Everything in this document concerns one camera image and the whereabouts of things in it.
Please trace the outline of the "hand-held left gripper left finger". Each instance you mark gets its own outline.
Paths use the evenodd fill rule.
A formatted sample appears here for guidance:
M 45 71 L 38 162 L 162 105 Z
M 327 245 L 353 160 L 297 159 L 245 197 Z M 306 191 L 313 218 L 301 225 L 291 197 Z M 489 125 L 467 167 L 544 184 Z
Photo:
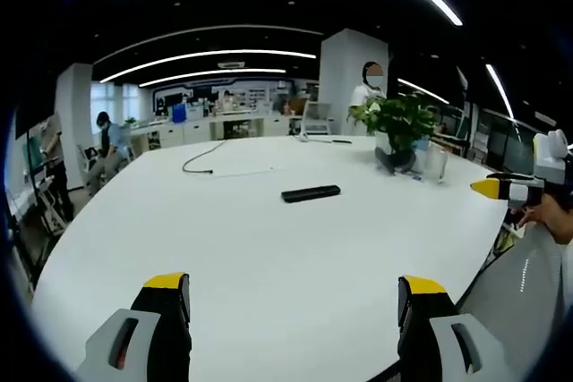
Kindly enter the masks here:
M 86 341 L 78 381 L 187 381 L 190 278 L 185 272 L 154 276 L 129 309 L 113 313 Z

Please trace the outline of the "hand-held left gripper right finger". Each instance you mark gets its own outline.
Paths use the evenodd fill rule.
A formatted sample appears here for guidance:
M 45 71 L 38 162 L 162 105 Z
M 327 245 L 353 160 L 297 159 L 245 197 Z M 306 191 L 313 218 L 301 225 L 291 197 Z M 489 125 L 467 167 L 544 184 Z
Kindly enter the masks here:
M 398 329 L 402 381 L 511 380 L 502 344 L 430 279 L 398 279 Z

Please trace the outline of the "person's right hand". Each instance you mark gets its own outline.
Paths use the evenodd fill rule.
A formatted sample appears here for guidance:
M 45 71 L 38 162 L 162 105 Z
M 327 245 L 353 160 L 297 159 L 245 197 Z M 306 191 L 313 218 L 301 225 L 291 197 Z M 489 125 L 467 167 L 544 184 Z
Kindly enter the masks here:
M 572 200 L 544 193 L 538 205 L 523 208 L 517 227 L 531 222 L 544 225 L 556 243 L 569 244 L 572 240 Z

